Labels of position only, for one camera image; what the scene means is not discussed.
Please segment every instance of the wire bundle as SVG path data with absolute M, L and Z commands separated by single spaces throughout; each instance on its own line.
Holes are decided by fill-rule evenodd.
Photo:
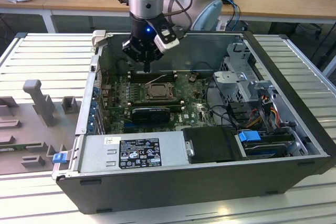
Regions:
M 230 21 L 227 23 L 227 26 L 231 23 L 231 21 L 233 20 L 233 17 L 236 16 L 236 18 L 235 18 L 235 23 L 234 23 L 234 25 L 233 25 L 233 27 L 232 27 L 232 29 L 231 29 L 231 31 L 234 31 L 235 28 L 236 28 L 236 25 L 238 24 L 239 18 L 240 18 L 240 8 L 239 8 L 238 5 L 236 5 L 236 4 L 233 2 L 233 0 L 226 0 L 226 1 L 228 1 L 228 2 L 232 5 L 232 7 L 233 7 L 233 9 L 234 9 L 234 13 L 233 13 L 233 15 L 232 15 Z
M 275 117 L 275 125 L 277 127 L 280 127 L 280 117 L 279 117 L 278 111 L 274 109 L 273 107 L 271 107 L 271 112 L 274 114 L 274 117 Z

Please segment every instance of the metal bracket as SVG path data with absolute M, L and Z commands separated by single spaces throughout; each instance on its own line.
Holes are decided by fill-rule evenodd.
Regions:
M 273 87 L 273 84 L 270 81 L 251 81 L 247 89 L 250 92 L 250 98 L 258 98 L 258 90 L 266 90 L 270 87 Z
M 95 30 L 92 33 L 92 46 L 93 47 L 100 47 L 101 45 L 106 43 L 107 34 L 106 30 Z

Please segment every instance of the power supply label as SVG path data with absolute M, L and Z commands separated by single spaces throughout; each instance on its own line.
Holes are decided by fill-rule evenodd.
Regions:
M 121 169 L 162 166 L 158 138 L 121 140 L 119 167 Z

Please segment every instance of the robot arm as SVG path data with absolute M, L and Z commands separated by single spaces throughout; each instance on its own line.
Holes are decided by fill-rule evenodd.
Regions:
M 188 29 L 211 29 L 220 14 L 222 2 L 129 0 L 129 6 L 131 36 L 123 43 L 123 51 L 133 60 L 144 63 L 144 72 L 149 72 L 150 63 L 177 46 Z

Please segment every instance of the aluminum profile table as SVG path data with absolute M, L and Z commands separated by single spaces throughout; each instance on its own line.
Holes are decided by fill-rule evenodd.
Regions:
M 269 35 L 256 38 L 335 139 L 334 86 L 290 40 Z M 28 34 L 14 39 L 0 58 L 0 85 L 4 80 L 11 81 L 9 76 L 13 82 L 22 81 L 34 70 L 44 78 L 43 83 L 56 78 L 60 88 L 80 99 L 83 86 L 73 88 L 69 80 L 86 79 L 80 74 L 87 73 L 92 55 L 90 34 Z M 29 102 L 29 98 L 22 97 L 23 91 L 10 92 L 22 102 Z M 53 94 L 52 99 L 58 99 L 58 94 Z M 0 207 L 2 223 L 335 223 L 336 169 L 310 176 L 283 195 L 90 216 L 78 211 L 52 180 L 51 172 L 4 175 L 0 176 Z

